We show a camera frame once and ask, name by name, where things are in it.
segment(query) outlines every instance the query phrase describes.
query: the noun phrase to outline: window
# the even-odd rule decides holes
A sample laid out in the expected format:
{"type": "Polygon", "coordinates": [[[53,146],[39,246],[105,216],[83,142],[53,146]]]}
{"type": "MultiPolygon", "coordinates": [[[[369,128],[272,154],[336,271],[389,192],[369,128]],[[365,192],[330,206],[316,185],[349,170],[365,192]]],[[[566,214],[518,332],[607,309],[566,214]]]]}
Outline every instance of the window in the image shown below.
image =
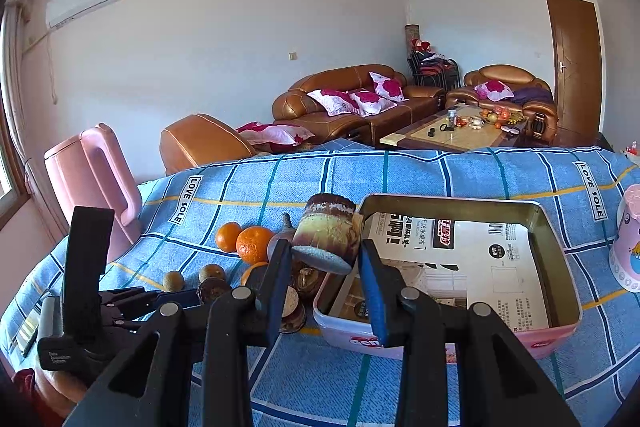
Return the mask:
{"type": "Polygon", "coordinates": [[[9,136],[4,108],[0,103],[0,229],[28,199],[22,165],[9,136]]]}

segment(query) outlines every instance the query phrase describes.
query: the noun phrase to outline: hand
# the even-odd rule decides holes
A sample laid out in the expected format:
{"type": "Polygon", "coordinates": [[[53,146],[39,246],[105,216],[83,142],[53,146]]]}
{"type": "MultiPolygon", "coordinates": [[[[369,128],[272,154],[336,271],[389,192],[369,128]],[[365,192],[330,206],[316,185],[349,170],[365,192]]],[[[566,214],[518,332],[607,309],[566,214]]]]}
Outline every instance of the hand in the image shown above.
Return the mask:
{"type": "Polygon", "coordinates": [[[84,398],[86,386],[66,371],[45,371],[35,368],[36,391],[57,415],[66,418],[84,398]]]}

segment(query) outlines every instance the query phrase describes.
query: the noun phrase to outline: leather armchair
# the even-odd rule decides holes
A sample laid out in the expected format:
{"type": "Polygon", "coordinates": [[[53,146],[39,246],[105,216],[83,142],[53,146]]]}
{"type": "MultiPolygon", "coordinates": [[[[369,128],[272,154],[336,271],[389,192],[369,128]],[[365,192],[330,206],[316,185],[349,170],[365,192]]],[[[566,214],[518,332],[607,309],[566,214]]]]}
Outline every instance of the leather armchair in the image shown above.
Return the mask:
{"type": "Polygon", "coordinates": [[[542,79],[535,77],[532,73],[516,66],[507,64],[494,64],[485,66],[478,71],[470,71],[465,75],[464,86],[452,89],[447,93],[446,107],[452,107],[457,103],[466,103],[478,107],[493,109],[496,105],[508,107],[513,110],[520,110],[529,123],[527,125],[527,136],[553,143],[558,134],[558,109],[554,104],[547,102],[527,102],[518,105],[509,100],[492,102],[491,100],[481,100],[474,90],[474,86],[484,84],[489,80],[500,80],[516,92],[523,87],[538,86],[551,92],[549,85],[542,79]]]}
{"type": "Polygon", "coordinates": [[[167,175],[255,155],[255,149],[235,129],[207,114],[190,114],[160,134],[160,157],[167,175]]]}
{"type": "Polygon", "coordinates": [[[338,70],[310,74],[297,81],[273,102],[274,123],[295,124],[307,128],[316,136],[314,143],[346,137],[361,143],[376,145],[381,137],[431,116],[444,106],[444,90],[440,87],[408,86],[402,73],[382,64],[351,66],[338,70]],[[407,100],[392,109],[373,116],[342,114],[329,116],[308,92],[316,89],[374,90],[369,71],[395,78],[402,85],[407,100]]]}

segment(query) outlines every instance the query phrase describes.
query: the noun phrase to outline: pink cup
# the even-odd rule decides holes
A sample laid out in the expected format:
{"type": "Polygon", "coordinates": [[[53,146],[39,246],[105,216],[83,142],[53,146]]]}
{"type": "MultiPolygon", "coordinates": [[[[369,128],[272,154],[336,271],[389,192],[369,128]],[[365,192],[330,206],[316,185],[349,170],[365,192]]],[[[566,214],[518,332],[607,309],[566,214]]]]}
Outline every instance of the pink cup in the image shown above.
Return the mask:
{"type": "Polygon", "coordinates": [[[624,196],[625,210],[618,237],[609,252],[609,266],[616,281],[633,293],[640,292],[640,185],[631,185],[624,196]]]}

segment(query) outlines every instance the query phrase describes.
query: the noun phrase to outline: white wall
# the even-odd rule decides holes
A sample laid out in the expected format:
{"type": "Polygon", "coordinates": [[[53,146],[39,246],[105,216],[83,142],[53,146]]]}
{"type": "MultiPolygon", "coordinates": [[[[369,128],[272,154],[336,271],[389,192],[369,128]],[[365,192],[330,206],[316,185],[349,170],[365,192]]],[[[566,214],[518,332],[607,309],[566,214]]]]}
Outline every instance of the white wall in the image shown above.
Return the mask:
{"type": "MultiPolygon", "coordinates": [[[[27,38],[44,31],[45,1],[27,38]]],[[[406,70],[402,0],[121,0],[53,32],[50,50],[57,105],[46,40],[23,61],[38,147],[103,121],[137,180],[164,175],[160,132],[190,113],[270,122],[273,100],[306,74],[369,62],[406,70]]]]}
{"type": "Polygon", "coordinates": [[[607,48],[603,133],[615,150],[640,141],[640,0],[598,0],[607,48]]]}
{"type": "MultiPolygon", "coordinates": [[[[596,0],[585,1],[598,10],[596,0]]],[[[553,89],[554,49],[546,0],[405,2],[407,22],[419,24],[421,38],[456,60],[462,74],[488,64],[513,64],[553,89]]]]}
{"type": "Polygon", "coordinates": [[[53,247],[33,200],[28,200],[0,230],[0,314],[31,269],[53,247]]]}

